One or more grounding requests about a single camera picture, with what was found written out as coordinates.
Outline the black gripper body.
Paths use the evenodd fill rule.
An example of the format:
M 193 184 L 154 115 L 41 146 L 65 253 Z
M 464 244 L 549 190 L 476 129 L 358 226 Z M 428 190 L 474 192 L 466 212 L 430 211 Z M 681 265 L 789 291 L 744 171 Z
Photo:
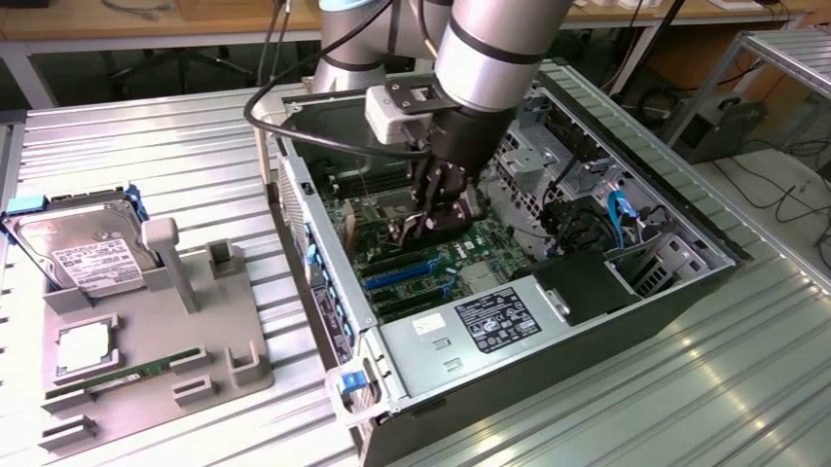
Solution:
M 432 115 L 428 141 L 432 156 L 477 176 L 490 160 L 513 121 L 516 109 L 478 112 L 466 107 Z

